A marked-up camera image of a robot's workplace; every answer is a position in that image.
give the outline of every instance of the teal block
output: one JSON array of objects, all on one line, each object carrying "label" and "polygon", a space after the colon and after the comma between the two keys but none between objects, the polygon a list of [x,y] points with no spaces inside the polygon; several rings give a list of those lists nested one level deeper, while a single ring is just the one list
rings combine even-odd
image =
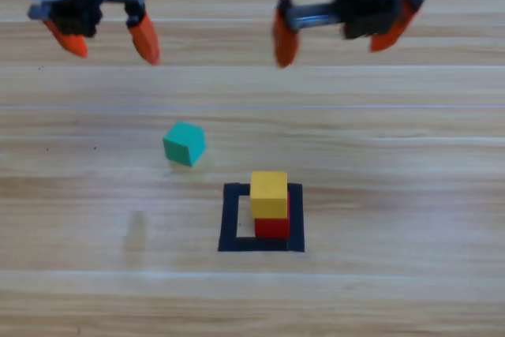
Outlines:
[{"label": "teal block", "polygon": [[163,138],[165,156],[186,166],[193,166],[206,148],[204,129],[188,122],[176,122]]}]

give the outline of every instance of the yellow block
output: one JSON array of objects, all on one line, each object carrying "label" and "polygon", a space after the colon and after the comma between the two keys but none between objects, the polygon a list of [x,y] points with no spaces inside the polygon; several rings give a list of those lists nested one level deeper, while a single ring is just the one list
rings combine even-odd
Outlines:
[{"label": "yellow block", "polygon": [[287,173],[252,172],[250,198],[251,214],[254,219],[286,219]]}]

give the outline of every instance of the red cube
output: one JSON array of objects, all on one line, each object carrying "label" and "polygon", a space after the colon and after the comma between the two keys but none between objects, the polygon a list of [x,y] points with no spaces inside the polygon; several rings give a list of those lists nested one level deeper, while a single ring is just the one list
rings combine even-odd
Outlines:
[{"label": "red cube", "polygon": [[287,194],[287,219],[255,219],[254,233],[257,238],[290,237],[290,194]]}]

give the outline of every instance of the black tape square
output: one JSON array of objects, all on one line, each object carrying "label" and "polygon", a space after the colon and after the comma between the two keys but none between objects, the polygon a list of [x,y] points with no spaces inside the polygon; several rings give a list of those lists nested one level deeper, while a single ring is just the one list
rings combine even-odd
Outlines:
[{"label": "black tape square", "polygon": [[303,220],[303,188],[288,183],[290,193],[290,237],[254,238],[237,237],[238,198],[248,197],[251,185],[226,183],[223,190],[223,216],[221,218],[220,252],[304,252],[305,230]]}]

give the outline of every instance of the orange gripper tip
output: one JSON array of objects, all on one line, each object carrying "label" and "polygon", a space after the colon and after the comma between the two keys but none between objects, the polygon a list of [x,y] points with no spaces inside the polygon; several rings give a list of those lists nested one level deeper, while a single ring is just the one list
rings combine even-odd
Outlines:
[{"label": "orange gripper tip", "polygon": [[47,29],[51,31],[63,49],[82,58],[88,56],[88,47],[86,46],[86,41],[83,36],[63,35],[52,21],[44,21],[43,23],[47,26]]},{"label": "orange gripper tip", "polygon": [[278,9],[275,13],[272,35],[277,65],[281,69],[284,69],[294,62],[300,45],[300,38],[298,33],[288,29]]},{"label": "orange gripper tip", "polygon": [[140,24],[129,28],[138,54],[151,65],[159,63],[159,41],[155,26],[146,13]]},{"label": "orange gripper tip", "polygon": [[370,51],[385,51],[387,48],[395,45],[405,30],[409,27],[412,20],[417,14],[417,9],[414,9],[407,0],[403,0],[402,15],[394,22],[391,30],[385,35],[373,35],[370,43]]}]

